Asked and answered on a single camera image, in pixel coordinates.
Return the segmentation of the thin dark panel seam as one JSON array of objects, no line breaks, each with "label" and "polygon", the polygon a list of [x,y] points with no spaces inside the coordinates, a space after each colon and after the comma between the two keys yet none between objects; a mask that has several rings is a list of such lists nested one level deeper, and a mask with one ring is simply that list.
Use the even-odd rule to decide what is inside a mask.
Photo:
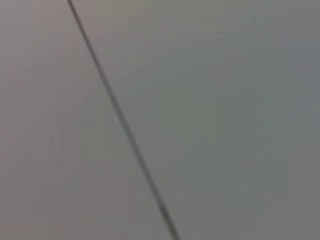
[{"label": "thin dark panel seam", "polygon": [[152,173],[150,172],[150,169],[148,167],[148,164],[145,161],[145,158],[141,152],[141,149],[136,141],[136,138],[132,132],[132,129],[130,128],[130,125],[126,119],[126,116],[123,112],[123,109],[121,108],[121,105],[118,101],[118,98],[112,88],[112,85],[108,79],[108,76],[105,72],[105,69],[103,68],[98,55],[91,43],[91,40],[86,32],[86,29],[82,23],[81,17],[76,9],[76,6],[73,2],[73,0],[66,0],[70,11],[72,12],[73,18],[77,24],[77,27],[81,33],[81,36],[83,38],[83,41],[85,42],[85,45],[88,49],[88,52],[91,56],[91,59],[93,61],[93,64],[99,74],[99,77],[104,85],[105,91],[110,99],[110,102],[112,104],[112,107],[114,109],[115,114],[117,115],[118,121],[123,129],[124,134],[126,135],[126,138],[128,140],[128,143],[130,144],[132,151],[135,155],[136,161],[139,164],[139,167],[141,169],[141,172],[148,184],[148,187],[152,193],[152,196],[154,198],[154,201],[156,202],[157,208],[161,214],[161,217],[163,219],[163,222],[166,225],[166,228],[170,234],[171,240],[183,240],[181,236],[179,235],[179,232],[177,230],[177,227],[170,215],[170,211],[168,210],[168,207],[161,195],[161,192],[159,191],[159,188],[152,176]]}]

